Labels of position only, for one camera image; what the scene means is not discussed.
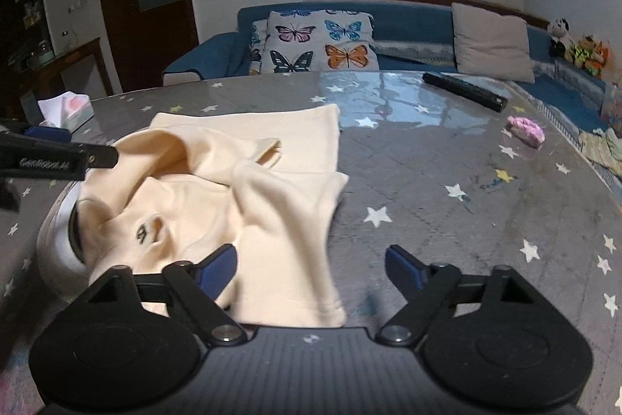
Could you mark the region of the cream yellow garment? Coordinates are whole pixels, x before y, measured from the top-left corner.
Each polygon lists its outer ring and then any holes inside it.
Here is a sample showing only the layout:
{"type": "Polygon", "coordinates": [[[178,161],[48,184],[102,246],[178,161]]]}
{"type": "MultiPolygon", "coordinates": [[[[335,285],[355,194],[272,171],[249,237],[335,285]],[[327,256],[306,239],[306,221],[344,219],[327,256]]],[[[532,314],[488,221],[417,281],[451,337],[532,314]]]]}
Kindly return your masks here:
{"type": "Polygon", "coordinates": [[[76,203],[92,278],[116,264],[160,272],[231,244],[237,270],[217,302],[261,326],[347,319],[327,254],[348,178],[337,168],[339,109],[191,117],[160,113],[119,139],[76,203]]]}

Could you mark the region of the tissue box with white tissue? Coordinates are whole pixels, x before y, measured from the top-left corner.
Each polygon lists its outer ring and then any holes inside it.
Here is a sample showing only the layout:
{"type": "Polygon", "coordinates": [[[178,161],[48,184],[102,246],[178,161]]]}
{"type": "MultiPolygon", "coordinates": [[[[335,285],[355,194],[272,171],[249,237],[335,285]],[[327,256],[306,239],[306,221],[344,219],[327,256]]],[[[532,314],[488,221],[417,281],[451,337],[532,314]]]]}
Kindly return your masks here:
{"type": "Polygon", "coordinates": [[[65,92],[54,98],[40,100],[43,126],[50,128],[63,128],[74,133],[94,116],[91,99],[86,94],[65,92]]]}

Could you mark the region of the dark wooden cabinet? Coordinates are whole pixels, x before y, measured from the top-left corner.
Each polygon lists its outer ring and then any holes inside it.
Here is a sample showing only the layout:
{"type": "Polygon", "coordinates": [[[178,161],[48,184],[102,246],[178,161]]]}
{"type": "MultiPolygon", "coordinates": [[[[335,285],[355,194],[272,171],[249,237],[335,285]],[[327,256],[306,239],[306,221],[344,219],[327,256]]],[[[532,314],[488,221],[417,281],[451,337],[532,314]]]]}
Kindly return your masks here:
{"type": "Polygon", "coordinates": [[[104,96],[113,94],[99,38],[55,49],[44,0],[1,0],[1,117],[25,120],[39,99],[68,90],[62,74],[92,60],[104,96]]]}

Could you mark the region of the round induction cooker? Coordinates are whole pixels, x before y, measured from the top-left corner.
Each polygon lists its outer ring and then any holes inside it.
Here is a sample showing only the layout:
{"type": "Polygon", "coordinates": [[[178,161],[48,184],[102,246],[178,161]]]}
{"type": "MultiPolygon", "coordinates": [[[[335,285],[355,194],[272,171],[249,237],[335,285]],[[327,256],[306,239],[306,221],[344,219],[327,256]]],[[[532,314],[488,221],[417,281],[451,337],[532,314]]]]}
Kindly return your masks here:
{"type": "Polygon", "coordinates": [[[45,285],[64,301],[89,286],[83,262],[75,205],[79,182],[68,184],[47,213],[37,236],[37,263],[45,285]]]}

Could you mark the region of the pink crumpled cloth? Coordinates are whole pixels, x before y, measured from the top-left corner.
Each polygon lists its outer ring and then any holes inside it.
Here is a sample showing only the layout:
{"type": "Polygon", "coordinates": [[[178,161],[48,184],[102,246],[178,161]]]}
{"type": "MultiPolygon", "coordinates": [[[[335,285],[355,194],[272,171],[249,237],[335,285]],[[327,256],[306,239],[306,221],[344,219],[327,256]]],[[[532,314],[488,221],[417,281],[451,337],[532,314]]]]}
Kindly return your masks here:
{"type": "Polygon", "coordinates": [[[538,149],[545,142],[545,134],[535,121],[525,117],[508,116],[506,129],[514,137],[519,138],[526,145],[538,149]]]}

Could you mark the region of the black remote control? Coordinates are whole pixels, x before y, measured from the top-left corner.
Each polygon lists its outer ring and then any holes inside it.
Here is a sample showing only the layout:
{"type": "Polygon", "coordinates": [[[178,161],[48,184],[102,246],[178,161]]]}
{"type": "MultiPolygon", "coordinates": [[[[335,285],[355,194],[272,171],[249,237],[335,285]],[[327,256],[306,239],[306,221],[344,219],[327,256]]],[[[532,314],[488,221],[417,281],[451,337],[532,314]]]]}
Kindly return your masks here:
{"type": "Polygon", "coordinates": [[[503,112],[508,103],[508,99],[504,96],[449,75],[426,72],[423,73],[422,79],[428,85],[444,89],[449,93],[468,99],[497,113],[503,112]]]}

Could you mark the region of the light patterned cloth on sofa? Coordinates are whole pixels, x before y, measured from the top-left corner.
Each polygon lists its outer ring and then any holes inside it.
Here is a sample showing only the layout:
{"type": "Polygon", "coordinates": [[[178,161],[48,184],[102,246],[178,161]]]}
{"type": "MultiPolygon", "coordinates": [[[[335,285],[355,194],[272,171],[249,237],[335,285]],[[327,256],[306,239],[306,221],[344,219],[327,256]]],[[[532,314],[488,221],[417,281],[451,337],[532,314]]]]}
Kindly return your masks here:
{"type": "Polygon", "coordinates": [[[612,128],[606,131],[597,128],[591,133],[581,131],[579,143],[585,158],[622,177],[621,139],[612,128]]]}

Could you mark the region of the beige cushion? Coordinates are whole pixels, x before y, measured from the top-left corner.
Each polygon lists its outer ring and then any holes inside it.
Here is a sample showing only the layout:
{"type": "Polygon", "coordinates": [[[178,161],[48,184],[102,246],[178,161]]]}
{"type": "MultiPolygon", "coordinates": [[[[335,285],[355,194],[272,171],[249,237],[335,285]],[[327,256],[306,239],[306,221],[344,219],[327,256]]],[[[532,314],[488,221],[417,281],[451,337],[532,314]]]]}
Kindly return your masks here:
{"type": "Polygon", "coordinates": [[[527,23],[487,9],[452,3],[453,52],[459,73],[533,83],[527,23]]]}

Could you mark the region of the blue sofa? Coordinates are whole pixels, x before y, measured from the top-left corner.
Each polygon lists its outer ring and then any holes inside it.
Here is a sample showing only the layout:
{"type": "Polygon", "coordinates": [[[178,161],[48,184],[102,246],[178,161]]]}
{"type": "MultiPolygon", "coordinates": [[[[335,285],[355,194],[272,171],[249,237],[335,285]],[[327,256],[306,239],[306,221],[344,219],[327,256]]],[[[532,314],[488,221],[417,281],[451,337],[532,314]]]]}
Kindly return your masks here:
{"type": "MultiPolygon", "coordinates": [[[[211,37],[175,60],[162,73],[165,85],[206,79],[247,76],[258,63],[259,52],[251,44],[262,40],[264,21],[271,12],[305,19],[311,12],[367,12],[372,17],[373,39],[384,43],[404,43],[412,56],[379,54],[382,70],[434,70],[449,73],[456,69],[453,59],[451,9],[425,3],[365,2],[363,0],[314,0],[245,7],[237,14],[237,27],[230,33],[211,37]]],[[[549,55],[550,37],[543,28],[527,27],[529,55],[535,65],[535,82],[523,83],[530,96],[554,111],[558,121],[575,138],[581,131],[605,131],[601,118],[606,96],[604,82],[549,55]]]]}

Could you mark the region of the butterfly print pillow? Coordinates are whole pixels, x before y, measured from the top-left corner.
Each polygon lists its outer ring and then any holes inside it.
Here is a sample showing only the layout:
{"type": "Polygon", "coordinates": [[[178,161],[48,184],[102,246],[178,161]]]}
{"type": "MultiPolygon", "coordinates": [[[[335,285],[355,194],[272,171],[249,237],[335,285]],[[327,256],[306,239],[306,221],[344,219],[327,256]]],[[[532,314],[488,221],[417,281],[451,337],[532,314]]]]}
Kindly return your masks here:
{"type": "Polygon", "coordinates": [[[270,12],[251,25],[249,73],[375,72],[373,17],[341,9],[270,12]]]}

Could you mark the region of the panda plush toy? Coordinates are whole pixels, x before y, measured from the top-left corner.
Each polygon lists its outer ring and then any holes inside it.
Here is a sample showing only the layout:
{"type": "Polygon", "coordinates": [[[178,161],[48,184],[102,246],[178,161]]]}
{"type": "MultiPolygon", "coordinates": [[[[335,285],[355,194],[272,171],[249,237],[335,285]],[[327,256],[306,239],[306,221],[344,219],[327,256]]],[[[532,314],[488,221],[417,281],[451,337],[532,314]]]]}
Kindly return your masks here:
{"type": "Polygon", "coordinates": [[[571,46],[569,39],[569,23],[565,18],[551,21],[547,25],[549,35],[549,55],[551,58],[564,58],[571,46]]]}

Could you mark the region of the orange green plush toy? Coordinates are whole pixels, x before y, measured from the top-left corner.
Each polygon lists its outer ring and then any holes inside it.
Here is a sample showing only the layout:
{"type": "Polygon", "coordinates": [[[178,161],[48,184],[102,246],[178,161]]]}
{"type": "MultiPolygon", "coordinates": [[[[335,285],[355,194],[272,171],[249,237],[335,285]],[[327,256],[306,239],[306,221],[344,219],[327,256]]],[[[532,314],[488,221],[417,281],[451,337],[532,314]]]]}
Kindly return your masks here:
{"type": "Polygon", "coordinates": [[[565,53],[565,59],[578,70],[601,78],[609,57],[609,48],[592,36],[584,36],[572,43],[565,53]]]}

